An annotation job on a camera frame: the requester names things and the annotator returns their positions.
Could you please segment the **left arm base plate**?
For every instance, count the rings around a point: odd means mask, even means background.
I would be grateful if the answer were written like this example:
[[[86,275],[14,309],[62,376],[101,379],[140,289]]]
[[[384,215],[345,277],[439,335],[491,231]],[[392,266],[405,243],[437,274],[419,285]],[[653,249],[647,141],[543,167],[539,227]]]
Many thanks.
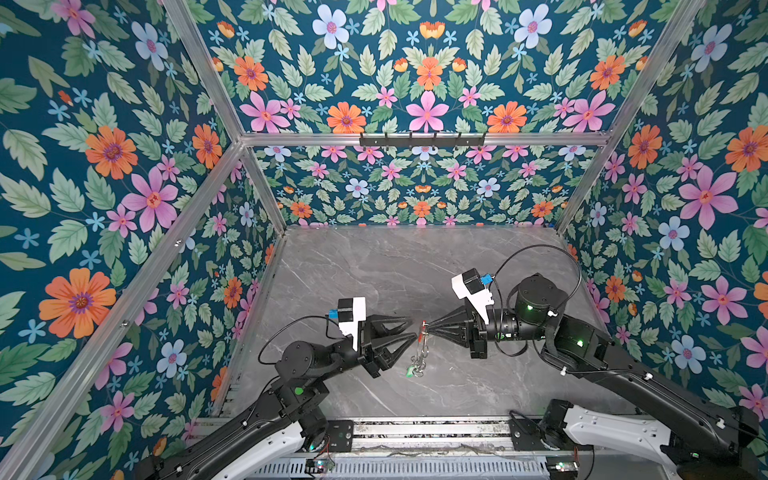
[[[330,420],[310,451],[315,455],[320,453],[348,453],[352,450],[354,433],[355,422],[353,420]]]

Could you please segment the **metal keyring with red handle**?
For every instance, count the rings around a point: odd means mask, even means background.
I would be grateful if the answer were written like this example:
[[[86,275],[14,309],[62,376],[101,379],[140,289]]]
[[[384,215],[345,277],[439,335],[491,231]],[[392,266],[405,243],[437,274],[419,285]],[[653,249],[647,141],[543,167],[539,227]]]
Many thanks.
[[[411,367],[414,369],[413,377],[422,377],[424,375],[427,365],[427,357],[429,355],[428,338],[428,323],[423,321],[417,339],[417,350],[415,355],[411,358]]]

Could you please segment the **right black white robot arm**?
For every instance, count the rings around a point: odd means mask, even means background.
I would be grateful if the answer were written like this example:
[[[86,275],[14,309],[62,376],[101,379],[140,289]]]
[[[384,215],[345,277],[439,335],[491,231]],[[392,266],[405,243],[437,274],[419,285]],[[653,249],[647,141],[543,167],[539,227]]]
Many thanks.
[[[757,415],[698,397],[634,359],[592,324],[569,316],[569,295],[539,273],[511,291],[513,306],[495,308],[489,275],[470,270],[452,280],[463,306],[426,325],[428,334],[484,359],[491,343],[538,341],[541,360],[563,376],[587,380],[622,397],[639,416],[596,412],[550,401],[536,434],[553,449],[603,447],[642,457],[680,479],[755,479]]]

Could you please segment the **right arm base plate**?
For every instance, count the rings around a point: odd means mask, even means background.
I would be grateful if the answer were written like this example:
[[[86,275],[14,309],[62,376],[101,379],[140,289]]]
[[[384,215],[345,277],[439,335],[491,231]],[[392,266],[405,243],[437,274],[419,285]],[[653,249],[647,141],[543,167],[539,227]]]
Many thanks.
[[[556,423],[547,416],[533,419],[517,410],[510,409],[508,426],[510,439],[517,450],[573,450],[576,453],[581,450],[594,450],[592,446],[578,444],[571,440],[563,430],[564,424],[562,422]]]

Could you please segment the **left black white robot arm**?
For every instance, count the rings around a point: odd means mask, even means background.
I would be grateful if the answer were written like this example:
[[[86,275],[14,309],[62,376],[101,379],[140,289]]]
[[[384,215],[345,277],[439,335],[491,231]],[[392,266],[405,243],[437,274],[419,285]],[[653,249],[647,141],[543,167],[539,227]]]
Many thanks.
[[[412,324],[406,317],[372,315],[354,326],[356,334],[344,333],[330,344],[292,342],[275,364],[276,376],[250,406],[175,455],[140,461],[134,477],[244,479],[282,456],[322,449],[326,381],[357,367],[379,377],[417,340]]]

